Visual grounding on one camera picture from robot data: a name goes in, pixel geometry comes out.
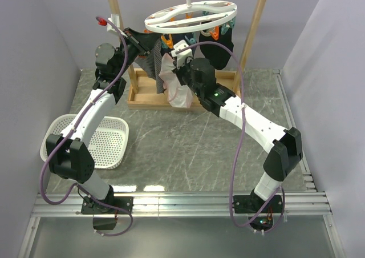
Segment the white pink-trimmed underwear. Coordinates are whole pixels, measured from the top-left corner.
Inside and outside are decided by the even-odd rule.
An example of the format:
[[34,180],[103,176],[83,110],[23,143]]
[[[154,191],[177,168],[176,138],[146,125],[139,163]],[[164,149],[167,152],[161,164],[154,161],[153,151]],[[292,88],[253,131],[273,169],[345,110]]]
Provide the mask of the white pink-trimmed underwear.
[[164,81],[167,100],[174,108],[190,108],[193,100],[192,92],[188,86],[180,84],[172,71],[174,68],[173,58],[169,54],[164,54],[159,77]]

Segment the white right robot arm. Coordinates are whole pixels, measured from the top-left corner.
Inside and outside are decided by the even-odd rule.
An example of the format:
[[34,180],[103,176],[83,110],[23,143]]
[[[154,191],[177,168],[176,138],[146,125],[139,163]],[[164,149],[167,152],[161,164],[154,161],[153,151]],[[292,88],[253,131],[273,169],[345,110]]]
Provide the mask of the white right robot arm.
[[268,120],[217,83],[215,70],[207,59],[188,57],[173,72],[182,85],[193,91],[204,109],[237,126],[267,153],[263,175],[250,194],[248,207],[251,213],[266,211],[272,194],[303,158],[300,131]]

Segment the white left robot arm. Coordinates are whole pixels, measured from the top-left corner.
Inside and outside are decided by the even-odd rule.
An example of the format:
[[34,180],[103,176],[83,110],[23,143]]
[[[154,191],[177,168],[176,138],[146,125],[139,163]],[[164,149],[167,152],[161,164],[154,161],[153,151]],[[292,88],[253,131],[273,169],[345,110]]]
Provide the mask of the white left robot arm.
[[113,188],[96,173],[88,145],[124,92],[123,74],[137,57],[149,55],[159,39],[160,34],[126,28],[120,32],[120,46],[99,45],[95,50],[96,80],[88,102],[64,131],[50,134],[46,139],[46,164],[50,172],[72,180],[86,194],[84,204],[99,213],[110,213],[117,208]]

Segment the white oval clip hanger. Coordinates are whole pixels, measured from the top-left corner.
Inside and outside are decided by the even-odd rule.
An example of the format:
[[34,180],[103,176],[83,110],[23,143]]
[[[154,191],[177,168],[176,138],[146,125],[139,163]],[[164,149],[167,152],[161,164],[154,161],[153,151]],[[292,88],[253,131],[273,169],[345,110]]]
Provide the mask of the white oval clip hanger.
[[145,28],[160,34],[182,34],[219,28],[234,20],[237,5],[229,1],[186,0],[184,4],[153,13],[144,20]]

